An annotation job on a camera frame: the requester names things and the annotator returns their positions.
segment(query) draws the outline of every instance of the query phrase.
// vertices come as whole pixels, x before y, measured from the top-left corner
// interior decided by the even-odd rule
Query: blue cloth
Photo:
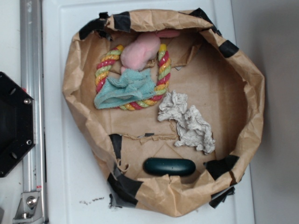
[[[150,76],[150,69],[141,72],[126,69],[119,79],[108,77],[94,99],[95,107],[113,108],[153,97],[156,84]]]

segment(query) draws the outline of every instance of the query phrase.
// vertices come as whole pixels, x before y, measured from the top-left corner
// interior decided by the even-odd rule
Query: gray wall
[[[299,0],[232,0],[236,42],[266,77],[251,162],[257,224],[299,223]]]

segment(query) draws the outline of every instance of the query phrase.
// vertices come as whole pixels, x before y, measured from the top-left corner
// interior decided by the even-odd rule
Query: white rag
[[[187,99],[187,94],[176,93],[175,90],[168,92],[159,105],[158,120],[176,120],[180,136],[180,140],[174,144],[176,147],[196,147],[197,151],[209,154],[215,150],[211,126],[194,105],[187,109]]]

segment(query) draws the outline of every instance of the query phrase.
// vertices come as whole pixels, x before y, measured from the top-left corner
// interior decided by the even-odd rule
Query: colorful rope toy
[[[123,50],[124,47],[122,45],[118,45],[116,48],[106,53],[101,62],[98,64],[97,71],[95,73],[95,84],[97,86],[97,92],[101,91],[102,87],[105,84],[107,75],[112,68],[112,65],[120,59],[120,55]],[[155,96],[146,100],[135,101],[129,104],[121,105],[119,106],[119,108],[129,111],[140,110],[142,108],[147,108],[149,106],[155,105],[157,101],[159,101],[163,97],[163,95],[166,93],[166,88],[169,85],[169,79],[171,76],[171,59],[169,58],[169,53],[165,44],[160,45],[158,60],[159,75],[158,82],[154,88]]]

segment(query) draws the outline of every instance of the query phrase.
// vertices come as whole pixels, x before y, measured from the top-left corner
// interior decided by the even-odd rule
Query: pink plush toy
[[[129,44],[121,54],[121,73],[125,69],[141,71],[148,60],[154,59],[160,48],[160,37],[179,36],[177,30],[162,30],[157,33],[148,32],[140,34],[137,39]]]

